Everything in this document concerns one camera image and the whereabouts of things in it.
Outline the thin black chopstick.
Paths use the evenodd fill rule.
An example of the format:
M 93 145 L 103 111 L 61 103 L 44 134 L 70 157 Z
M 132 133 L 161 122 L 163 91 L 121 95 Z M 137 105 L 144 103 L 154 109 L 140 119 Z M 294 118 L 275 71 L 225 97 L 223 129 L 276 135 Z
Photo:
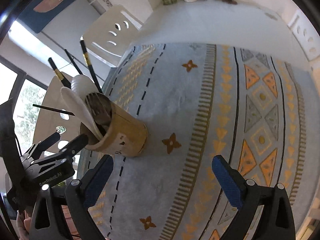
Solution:
M 52 107 L 47 107 L 47 106 L 43 106 L 43 105 L 37 105 L 37 104 L 33 104 L 33 107 L 37 107 L 40 109 L 45 109 L 47 111 L 52 111 L 52 112 L 56 112 L 56 113 L 61 113 L 61 114 L 67 114 L 67 115 L 71 115 L 71 116 L 75 116 L 72 112 L 69 111 L 65 111 L 62 109 L 57 109 L 57 108 L 52 108 Z

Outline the white dotted rice paddle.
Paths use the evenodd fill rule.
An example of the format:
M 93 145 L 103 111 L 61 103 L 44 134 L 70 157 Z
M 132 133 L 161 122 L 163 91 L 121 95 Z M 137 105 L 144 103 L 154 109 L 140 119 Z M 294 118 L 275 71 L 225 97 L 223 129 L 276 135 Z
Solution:
M 71 90 L 83 101 L 88 94 L 99 92 L 94 82 L 85 75 L 77 75 L 72 78 Z

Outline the patterned blue orange table mat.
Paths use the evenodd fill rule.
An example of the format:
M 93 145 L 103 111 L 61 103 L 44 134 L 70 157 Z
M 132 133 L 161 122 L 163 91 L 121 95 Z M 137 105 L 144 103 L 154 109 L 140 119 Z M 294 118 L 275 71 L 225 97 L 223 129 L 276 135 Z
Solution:
M 310 72 L 230 46 L 136 46 L 103 88 L 148 129 L 116 155 L 90 212 L 107 239 L 217 239 L 236 214 L 212 172 L 220 154 L 246 179 L 282 183 L 296 229 L 319 178 L 319 95 Z

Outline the white ceramic soup spoon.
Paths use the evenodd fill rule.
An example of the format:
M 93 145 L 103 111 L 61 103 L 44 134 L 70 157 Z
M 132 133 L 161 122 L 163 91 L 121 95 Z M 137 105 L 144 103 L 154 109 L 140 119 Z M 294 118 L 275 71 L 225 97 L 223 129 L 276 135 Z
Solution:
M 103 136 L 96 126 L 93 116 L 91 116 L 91 113 L 81 98 L 67 87 L 62 87 L 60 89 L 60 93 L 71 112 L 94 134 L 98 140 L 101 140 Z

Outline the white chair far side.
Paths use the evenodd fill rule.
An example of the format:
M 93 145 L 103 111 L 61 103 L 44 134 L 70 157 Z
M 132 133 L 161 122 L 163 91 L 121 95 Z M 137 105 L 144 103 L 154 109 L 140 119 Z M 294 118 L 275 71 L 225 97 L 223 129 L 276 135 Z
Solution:
M 296 10 L 287 25 L 292 31 L 309 62 L 319 58 L 319 34 L 301 10 Z

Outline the silver metal fork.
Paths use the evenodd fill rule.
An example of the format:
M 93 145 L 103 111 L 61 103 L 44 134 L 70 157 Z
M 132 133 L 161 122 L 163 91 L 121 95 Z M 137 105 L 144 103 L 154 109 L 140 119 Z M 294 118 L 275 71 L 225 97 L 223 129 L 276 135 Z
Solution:
M 110 126 L 112 109 L 111 103 L 106 96 L 101 93 L 90 93 L 86 96 L 85 103 L 97 124 L 103 127 Z

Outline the blue orange wall hanging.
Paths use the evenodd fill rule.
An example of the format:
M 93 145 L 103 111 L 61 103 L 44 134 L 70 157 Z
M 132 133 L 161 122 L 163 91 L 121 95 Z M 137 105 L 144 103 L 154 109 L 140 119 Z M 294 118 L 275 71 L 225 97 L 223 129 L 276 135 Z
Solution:
M 75 0 L 32 0 L 22 11 L 18 17 L 18 21 L 38 34 L 55 16 L 74 1 Z

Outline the brown wooden utensil holder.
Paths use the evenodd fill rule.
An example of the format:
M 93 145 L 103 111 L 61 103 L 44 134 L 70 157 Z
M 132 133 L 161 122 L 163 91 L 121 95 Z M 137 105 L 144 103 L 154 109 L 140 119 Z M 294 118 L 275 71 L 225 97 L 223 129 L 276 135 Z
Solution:
M 124 157 L 139 156 L 147 141 L 147 127 L 109 98 L 108 100 L 111 103 L 112 120 L 109 127 L 102 126 L 106 133 L 101 140 L 98 140 L 84 124 L 80 125 L 80 133 L 88 136 L 86 149 Z

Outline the black chopstick gold band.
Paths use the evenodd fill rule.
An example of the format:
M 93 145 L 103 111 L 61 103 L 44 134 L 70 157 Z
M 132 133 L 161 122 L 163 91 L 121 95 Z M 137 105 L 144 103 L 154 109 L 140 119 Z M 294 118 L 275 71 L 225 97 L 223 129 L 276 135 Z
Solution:
M 48 58 L 48 62 L 55 72 L 57 78 L 60 80 L 60 82 L 63 84 L 64 87 L 71 88 L 70 81 L 58 70 L 56 64 L 54 63 L 53 59 L 51 57 Z
M 87 51 L 87 48 L 86 48 L 86 45 L 85 45 L 85 42 L 84 42 L 83 39 L 80 40 L 80 46 L 81 46 L 81 49 L 82 49 L 82 53 L 83 53 L 86 65 L 87 65 L 88 70 L 89 70 L 89 72 L 91 74 L 91 77 L 93 79 L 93 82 L 94 82 L 98 92 L 99 93 L 103 93 L 102 90 L 101 90 L 100 84 L 98 82 L 97 76 L 96 76 L 96 74 L 94 72 L 93 66 L 91 64 L 91 61 L 90 61 L 90 58 L 89 58 L 89 54 L 88 54 L 88 51 Z

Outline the white chair with cutouts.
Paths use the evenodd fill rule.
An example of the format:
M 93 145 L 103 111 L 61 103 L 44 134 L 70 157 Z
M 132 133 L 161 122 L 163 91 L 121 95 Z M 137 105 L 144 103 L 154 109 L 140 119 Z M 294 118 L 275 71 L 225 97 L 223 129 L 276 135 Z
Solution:
M 117 67 L 143 23 L 122 5 L 104 12 L 84 32 L 87 51 L 110 67 Z

